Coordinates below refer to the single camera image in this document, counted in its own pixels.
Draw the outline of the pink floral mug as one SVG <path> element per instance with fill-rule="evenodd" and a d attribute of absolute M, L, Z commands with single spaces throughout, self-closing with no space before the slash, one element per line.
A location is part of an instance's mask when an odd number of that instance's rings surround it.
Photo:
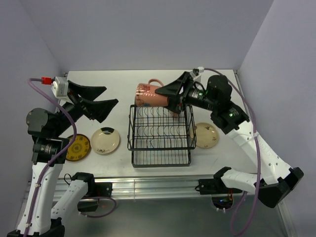
<path fill-rule="evenodd" d="M 156 93 L 156 89 L 164 84 L 158 79 L 150 79 L 148 83 L 140 83 L 136 87 L 134 104 L 137 107 L 166 107 L 168 97 Z"/>

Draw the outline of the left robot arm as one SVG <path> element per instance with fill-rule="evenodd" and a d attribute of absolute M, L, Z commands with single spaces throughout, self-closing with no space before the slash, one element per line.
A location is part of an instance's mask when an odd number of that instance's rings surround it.
<path fill-rule="evenodd" d="M 96 192 L 94 175 L 78 172 L 62 195 L 54 202 L 55 188 L 66 161 L 68 148 L 75 137 L 62 138 L 82 116 L 103 122 L 117 99 L 99 101 L 106 90 L 104 86 L 82 86 L 65 77 L 30 78 L 28 84 L 35 88 L 36 82 L 50 85 L 53 97 L 48 97 L 57 112 L 43 108 L 31 110 L 27 117 L 28 134 L 33 145 L 32 182 L 23 216 L 17 228 L 8 233 L 10 237 L 62 237 L 71 213 L 83 197 L 91 198 Z"/>

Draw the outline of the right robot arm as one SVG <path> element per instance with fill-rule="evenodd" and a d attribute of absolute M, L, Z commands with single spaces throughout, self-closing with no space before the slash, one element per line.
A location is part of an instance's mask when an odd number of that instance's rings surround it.
<path fill-rule="evenodd" d="M 155 90 L 168 98 L 167 109 L 180 113 L 185 106 L 195 106 L 211 112 L 210 118 L 224 134 L 230 137 L 257 166 L 257 173 L 245 173 L 231 167 L 217 171 L 209 185 L 200 187 L 201 194 L 243 191 L 254 194 L 269 208 L 276 207 L 299 183 L 304 173 L 283 161 L 261 137 L 254 117 L 234 102 L 234 86 L 229 79 L 216 72 L 209 77 L 206 87 L 197 80 L 202 69 L 184 72 L 175 81 Z"/>

